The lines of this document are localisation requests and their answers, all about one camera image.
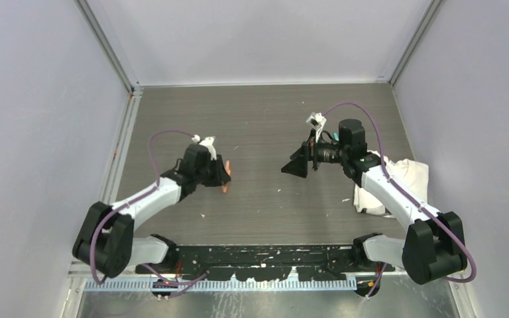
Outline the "orange highlighter pen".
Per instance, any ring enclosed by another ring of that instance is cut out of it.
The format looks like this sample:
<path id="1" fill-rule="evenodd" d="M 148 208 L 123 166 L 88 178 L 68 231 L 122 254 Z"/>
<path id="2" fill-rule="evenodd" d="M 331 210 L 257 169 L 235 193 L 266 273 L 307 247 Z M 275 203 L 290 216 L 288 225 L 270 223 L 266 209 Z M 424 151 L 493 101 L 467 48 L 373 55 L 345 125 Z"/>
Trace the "orange highlighter pen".
<path id="1" fill-rule="evenodd" d="M 231 183 L 231 162 L 229 160 L 225 161 L 224 169 L 225 169 L 225 173 L 229 177 L 229 180 L 222 186 L 222 192 L 227 193 L 229 190 L 230 183 Z"/>

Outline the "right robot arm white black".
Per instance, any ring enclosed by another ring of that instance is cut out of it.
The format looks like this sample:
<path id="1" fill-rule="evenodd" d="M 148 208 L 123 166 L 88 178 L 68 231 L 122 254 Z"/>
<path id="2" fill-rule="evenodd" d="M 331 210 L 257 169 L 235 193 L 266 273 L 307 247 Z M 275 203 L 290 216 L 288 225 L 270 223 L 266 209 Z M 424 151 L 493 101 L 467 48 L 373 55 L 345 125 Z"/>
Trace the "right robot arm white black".
<path id="1" fill-rule="evenodd" d="M 351 256 L 358 270 L 369 271 L 378 262 L 387 263 L 405 269 L 415 283 L 423 285 L 469 266 L 459 216 L 441 213 L 393 177 L 383 158 L 368 150 L 359 120 L 340 121 L 338 137 L 328 141 L 321 138 L 328 133 L 325 117 L 313 113 L 306 122 L 311 127 L 308 139 L 281 171 L 306 178 L 308 170 L 317 170 L 321 163 L 339 164 L 343 173 L 378 199 L 406 231 L 405 239 L 380 233 L 356 238 Z"/>

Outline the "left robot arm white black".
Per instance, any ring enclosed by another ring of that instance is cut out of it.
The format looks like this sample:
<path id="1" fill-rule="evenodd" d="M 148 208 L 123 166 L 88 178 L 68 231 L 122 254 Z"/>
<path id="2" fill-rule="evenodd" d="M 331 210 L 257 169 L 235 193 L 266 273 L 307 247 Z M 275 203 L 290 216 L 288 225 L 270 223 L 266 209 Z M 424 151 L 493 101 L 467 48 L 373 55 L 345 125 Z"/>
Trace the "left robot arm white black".
<path id="1" fill-rule="evenodd" d="M 72 256 L 115 278 L 128 266 L 154 266 L 168 274 L 177 265 L 176 244 L 160 235 L 135 237 L 135 231 L 163 209 L 191 195 L 197 186 L 223 187 L 231 181 L 222 155 L 213 146 L 191 143 L 176 165 L 134 195 L 88 209 L 75 239 Z"/>

